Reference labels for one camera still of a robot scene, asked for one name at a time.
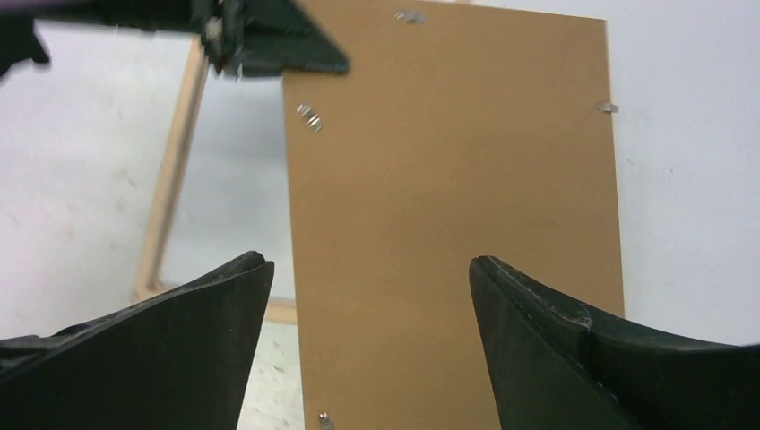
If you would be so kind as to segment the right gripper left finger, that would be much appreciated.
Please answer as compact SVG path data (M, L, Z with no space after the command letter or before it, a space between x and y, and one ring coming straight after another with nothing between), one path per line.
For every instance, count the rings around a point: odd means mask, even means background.
M236 428L273 274L247 252L112 314L3 340L2 428Z

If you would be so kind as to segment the brown cardboard backing board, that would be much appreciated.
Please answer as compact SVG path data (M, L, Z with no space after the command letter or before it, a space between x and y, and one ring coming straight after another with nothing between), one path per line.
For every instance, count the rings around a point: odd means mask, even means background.
M305 7L350 59L283 78L305 426L496 429L473 258L624 312L606 23Z

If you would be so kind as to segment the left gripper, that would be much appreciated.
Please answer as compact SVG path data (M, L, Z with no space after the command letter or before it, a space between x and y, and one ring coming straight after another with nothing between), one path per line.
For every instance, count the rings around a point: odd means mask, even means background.
M51 63L36 32L37 19L193 33L201 37L205 53L219 71L238 68L244 37L240 1L3 1L2 75L28 61Z

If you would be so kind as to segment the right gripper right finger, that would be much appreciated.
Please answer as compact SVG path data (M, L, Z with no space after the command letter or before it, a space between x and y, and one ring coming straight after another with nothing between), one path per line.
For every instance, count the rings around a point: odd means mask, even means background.
M469 279L502 428L758 428L758 346L628 321L493 256Z

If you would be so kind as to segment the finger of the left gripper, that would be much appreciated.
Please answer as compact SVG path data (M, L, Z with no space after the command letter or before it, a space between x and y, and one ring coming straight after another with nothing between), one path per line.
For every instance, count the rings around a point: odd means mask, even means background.
M273 77L286 70L346 74L350 60L297 1L222 1L220 72Z

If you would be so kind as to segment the white wooden picture frame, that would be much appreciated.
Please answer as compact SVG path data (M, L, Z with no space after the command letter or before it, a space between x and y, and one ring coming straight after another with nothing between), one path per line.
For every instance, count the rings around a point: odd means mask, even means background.
M164 253L168 247L186 167L194 142L196 122L203 103L207 81L217 78L203 57L200 43L194 40L186 60L179 86L167 143L160 161L149 216L139 253L132 299L141 302L155 297L178 284L168 284L160 274ZM266 318L272 323L295 324L295 297L282 299L271 293Z

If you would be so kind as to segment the glossy photo print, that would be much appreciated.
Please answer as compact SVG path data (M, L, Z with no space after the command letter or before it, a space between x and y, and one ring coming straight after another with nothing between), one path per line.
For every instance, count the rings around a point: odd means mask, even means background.
M160 278L182 284L255 250L295 296L281 79L210 78Z

